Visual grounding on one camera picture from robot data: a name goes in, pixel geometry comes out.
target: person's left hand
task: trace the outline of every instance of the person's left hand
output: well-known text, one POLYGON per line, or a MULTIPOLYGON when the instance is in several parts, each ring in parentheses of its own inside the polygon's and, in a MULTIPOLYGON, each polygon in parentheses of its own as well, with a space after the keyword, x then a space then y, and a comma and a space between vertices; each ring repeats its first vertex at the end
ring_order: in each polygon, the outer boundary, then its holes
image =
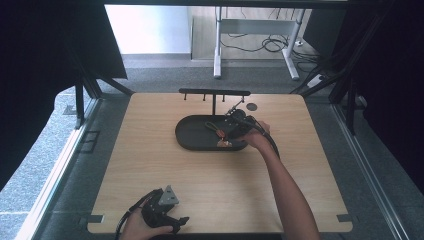
POLYGON ((141 208, 144 204, 145 202, 128 217, 122 231, 121 240, 147 240, 157 235, 172 232, 172 226, 149 227, 141 215, 141 208))

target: desk leg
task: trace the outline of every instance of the desk leg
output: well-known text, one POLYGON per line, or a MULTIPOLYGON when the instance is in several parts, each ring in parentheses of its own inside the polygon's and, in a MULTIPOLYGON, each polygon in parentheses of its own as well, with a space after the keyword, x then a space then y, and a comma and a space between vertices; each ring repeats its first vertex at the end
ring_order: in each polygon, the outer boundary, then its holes
POLYGON ((215 44, 215 56, 213 61, 213 77, 221 78, 221 12, 222 7, 218 7, 216 13, 216 44, 215 44))
POLYGON ((297 14, 296 23, 294 25, 292 34, 290 35, 289 46, 287 49, 283 49, 283 56, 286 60, 287 67, 289 68, 290 75, 293 80, 299 80, 299 74, 297 73, 296 67, 293 64, 293 60, 290 58, 293 51, 294 43, 296 42, 297 34, 299 34, 300 26, 302 26, 303 15, 305 15, 305 9, 300 9, 297 14))

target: hand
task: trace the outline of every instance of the hand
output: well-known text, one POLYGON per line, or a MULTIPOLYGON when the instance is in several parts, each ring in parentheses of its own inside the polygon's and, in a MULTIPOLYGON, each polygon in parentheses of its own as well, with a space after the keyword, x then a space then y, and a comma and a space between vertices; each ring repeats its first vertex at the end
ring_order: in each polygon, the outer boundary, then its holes
MULTIPOLYGON (((264 121, 258 121, 258 124, 269 134, 270 126, 266 124, 264 121)), ((262 133, 260 133, 256 129, 250 130, 244 136, 238 138, 239 141, 246 141, 250 146, 262 149, 263 147, 270 146, 268 139, 266 139, 262 133)))
POLYGON ((147 240, 157 235, 172 232, 172 226, 151 228, 146 224, 141 215, 141 208, 145 203, 146 202, 142 203, 140 207, 136 208, 128 217, 120 238, 121 240, 147 240))

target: wooden table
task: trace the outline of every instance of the wooden table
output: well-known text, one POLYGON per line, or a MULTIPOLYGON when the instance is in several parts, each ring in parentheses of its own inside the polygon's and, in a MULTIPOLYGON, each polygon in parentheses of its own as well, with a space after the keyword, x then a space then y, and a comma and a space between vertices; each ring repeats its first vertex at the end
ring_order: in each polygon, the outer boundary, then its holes
MULTIPOLYGON (((218 97, 216 112, 225 114, 240 97, 218 97)), ((112 233, 125 211, 153 189, 171 185, 180 204, 169 212, 189 216, 183 233, 282 232, 268 172, 256 149, 234 152, 190 151, 175 137, 188 115, 211 114, 212 97, 179 93, 138 93, 128 105, 121 130, 89 223, 92 233, 112 233)), ((240 109, 271 125, 287 167, 316 218, 321 232, 348 232, 351 222, 306 104, 298 95, 252 94, 240 109), (246 109, 255 103, 254 112, 246 109)))

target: forearm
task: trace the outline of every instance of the forearm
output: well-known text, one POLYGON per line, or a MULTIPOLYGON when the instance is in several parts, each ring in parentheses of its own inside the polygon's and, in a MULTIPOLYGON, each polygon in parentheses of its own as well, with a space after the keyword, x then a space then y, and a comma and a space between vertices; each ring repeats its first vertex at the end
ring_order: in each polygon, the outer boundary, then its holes
POLYGON ((265 160, 277 209, 288 239, 320 239, 312 211, 271 145, 258 148, 265 160))

